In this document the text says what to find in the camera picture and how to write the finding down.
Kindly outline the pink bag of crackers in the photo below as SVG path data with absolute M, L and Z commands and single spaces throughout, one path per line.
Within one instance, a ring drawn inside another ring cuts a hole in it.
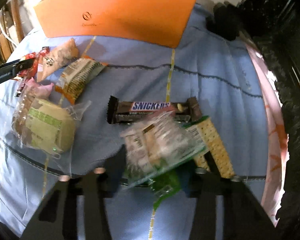
M 54 83 L 52 82 L 42 85 L 37 83 L 34 78 L 25 82 L 23 90 L 18 94 L 18 102 L 12 116 L 12 131 L 18 138 L 21 138 L 28 111 L 34 100 L 48 99 L 53 87 Z

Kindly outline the red wafer stick packet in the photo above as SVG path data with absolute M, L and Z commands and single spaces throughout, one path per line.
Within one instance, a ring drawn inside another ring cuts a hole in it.
M 42 59 L 49 52 L 50 52 L 50 47 L 44 46 L 40 52 L 38 53 L 32 52 L 22 57 L 23 60 L 32 59 L 33 63 L 31 64 L 29 69 L 21 70 L 17 74 L 17 77 L 14 78 L 14 80 L 17 80 L 19 82 L 19 86 L 15 94 L 16 97 L 19 97 L 21 95 L 27 81 L 35 77 L 38 71 L 39 60 Z

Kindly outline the beige pink snack packet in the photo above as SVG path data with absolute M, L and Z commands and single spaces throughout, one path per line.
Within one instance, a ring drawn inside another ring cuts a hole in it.
M 65 43 L 57 46 L 38 62 L 37 81 L 41 82 L 56 70 L 71 63 L 78 58 L 79 50 L 74 38 L 70 38 Z

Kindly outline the wooden chair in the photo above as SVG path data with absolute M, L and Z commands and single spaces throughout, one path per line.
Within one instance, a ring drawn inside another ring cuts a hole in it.
M 0 64 L 5 63 L 24 38 L 18 0 L 7 0 L 0 9 Z

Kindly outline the Snickers chocolate bar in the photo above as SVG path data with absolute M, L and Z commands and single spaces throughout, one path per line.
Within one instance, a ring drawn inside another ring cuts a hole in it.
M 163 101 L 120 101 L 111 96 L 108 101 L 107 123 L 131 124 L 141 120 L 146 115 L 154 114 L 160 110 L 174 110 L 175 120 L 178 122 L 198 121 L 203 115 L 195 97 L 188 98 L 186 102 Z

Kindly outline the blue tablecloth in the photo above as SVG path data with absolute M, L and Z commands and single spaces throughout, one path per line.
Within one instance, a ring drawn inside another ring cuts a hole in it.
M 78 36 L 80 52 L 106 68 L 84 89 L 90 101 L 76 133 L 72 156 L 62 164 L 84 174 L 122 144 L 121 125 L 106 121 L 111 96 L 122 101 L 163 101 L 171 80 L 171 101 L 194 96 L 208 115 L 237 175 L 247 184 L 271 219 L 283 195 L 283 167 L 288 159 L 281 103 L 260 53 L 242 40 L 227 41 L 206 29 L 209 13 L 195 5 L 176 50 L 112 37 Z M 20 236 L 39 205 L 42 191 L 60 175 L 57 161 L 45 168 L 45 154 L 20 148 L 11 131 L 19 84 L 0 84 L 0 222 Z

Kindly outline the green candy packet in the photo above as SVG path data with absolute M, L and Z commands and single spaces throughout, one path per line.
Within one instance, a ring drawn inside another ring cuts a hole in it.
M 164 199 L 176 194 L 181 189 L 181 182 L 176 168 L 145 182 L 155 194 L 154 209 L 157 209 Z

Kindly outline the steamed cake clear packet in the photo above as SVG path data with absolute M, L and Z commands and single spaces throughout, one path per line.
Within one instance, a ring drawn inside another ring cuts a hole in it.
M 71 150 L 76 129 L 91 101 L 61 107 L 46 99 L 35 99 L 28 111 L 19 142 L 55 159 Z

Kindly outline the dark carved wooden furniture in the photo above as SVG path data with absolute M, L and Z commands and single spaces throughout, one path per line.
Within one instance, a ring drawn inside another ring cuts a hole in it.
M 289 161 L 279 209 L 281 233 L 300 234 L 300 0 L 242 0 L 213 6 L 207 28 L 234 40 L 249 35 L 276 77 Z

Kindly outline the orange cardboard box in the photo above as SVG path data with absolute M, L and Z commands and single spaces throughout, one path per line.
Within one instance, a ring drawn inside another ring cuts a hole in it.
M 177 48 L 196 0 L 41 0 L 46 37 L 110 36 Z

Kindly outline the cracker sandwich packet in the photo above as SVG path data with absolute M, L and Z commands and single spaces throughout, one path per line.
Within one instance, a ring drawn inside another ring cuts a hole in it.
M 194 156 L 196 165 L 211 172 L 205 157 L 211 153 L 222 178 L 230 179 L 235 175 L 230 157 L 219 136 L 217 129 L 208 116 L 203 116 L 197 122 L 187 124 L 184 128 L 198 142 L 202 151 Z

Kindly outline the orange white nutrition label packet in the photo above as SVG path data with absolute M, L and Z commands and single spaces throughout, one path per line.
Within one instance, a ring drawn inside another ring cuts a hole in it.
M 77 59 L 63 70 L 56 83 L 55 91 L 61 93 L 74 105 L 86 85 L 106 66 L 106 64 L 89 58 Z

